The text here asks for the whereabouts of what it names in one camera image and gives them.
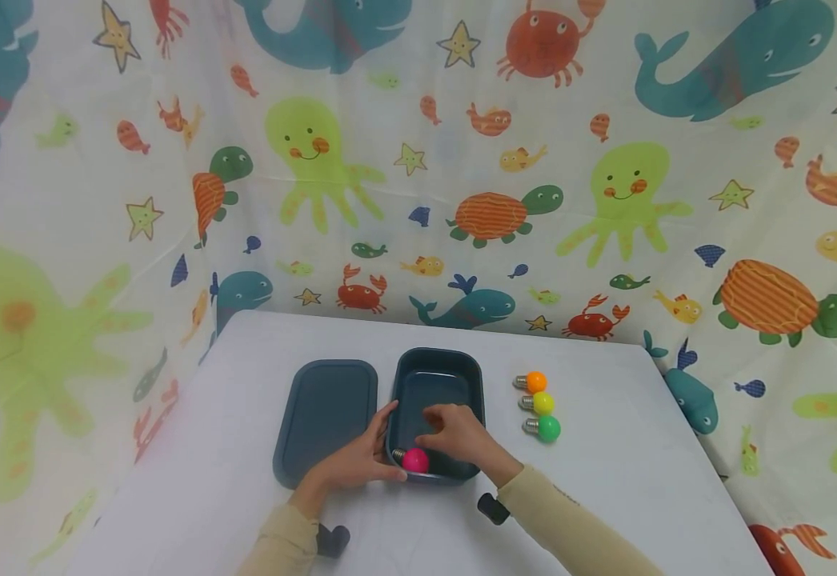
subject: teal whale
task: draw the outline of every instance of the teal whale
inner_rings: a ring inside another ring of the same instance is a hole
[[[477,290],[451,306],[446,313],[432,318],[430,311],[435,310],[438,303],[422,304],[416,298],[409,297],[409,302],[418,310],[418,319],[427,326],[442,328],[472,328],[487,325],[487,323],[504,320],[515,311],[515,299],[498,290]]]
[[[235,0],[245,11],[251,35],[268,54],[306,70],[344,74],[358,58],[392,42],[412,0],[306,0],[296,28],[277,32],[262,11],[271,0]]]
[[[636,97],[662,116],[715,118],[745,98],[792,80],[820,56],[835,32],[835,15],[824,0],[781,0],[762,7],[739,24],[686,77],[662,84],[655,72],[679,52],[689,32],[656,48],[648,34],[637,34],[643,60]]]

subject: cartoon crab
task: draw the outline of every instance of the cartoon crab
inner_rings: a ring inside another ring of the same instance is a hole
[[[551,76],[556,79],[554,86],[559,87],[559,74],[562,73],[566,86],[569,86],[572,83],[569,65],[582,75],[583,69],[575,61],[575,53],[578,52],[579,42],[591,31],[595,18],[604,10],[605,1],[579,0],[579,10],[588,18],[586,29],[580,32],[572,18],[559,12],[532,10],[533,0],[527,0],[527,10],[508,31],[508,40],[505,41],[508,55],[496,62],[501,66],[498,76],[507,71],[506,82],[516,70],[530,78]]]
[[[380,278],[375,278],[374,275],[370,277],[370,284],[374,285],[380,292],[371,290],[368,286],[348,284],[348,278],[356,277],[359,272],[360,268],[352,268],[350,263],[345,265],[345,270],[342,273],[342,285],[338,287],[338,301],[335,301],[335,305],[342,308],[359,308],[370,310],[374,314],[383,314],[386,311],[386,306],[380,303],[380,298],[386,292],[386,278],[382,275]]]
[[[607,296],[597,295],[588,301],[588,305],[582,308],[582,313],[575,316],[569,321],[569,326],[563,328],[563,335],[570,336],[576,334],[578,336],[591,336],[599,342],[604,342],[610,338],[613,333],[611,330],[617,326],[630,313],[630,307],[620,308],[614,305],[614,318],[617,322],[612,322],[604,314],[588,314],[588,309],[600,306],[607,300]]]

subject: yellow starfish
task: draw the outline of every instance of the yellow starfish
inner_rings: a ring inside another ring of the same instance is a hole
[[[130,23],[119,19],[114,8],[111,8],[105,1],[102,2],[102,20],[105,23],[105,29],[98,33],[92,43],[113,49],[114,60],[118,63],[118,72],[123,74],[127,68],[127,56],[141,60],[140,53],[131,42]]]
[[[447,62],[444,62],[445,68],[450,68],[461,60],[468,63],[471,68],[475,68],[473,50],[479,46],[479,43],[477,38],[471,37],[471,32],[467,30],[467,24],[463,20],[460,20],[449,38],[436,42],[444,50],[448,50]]]

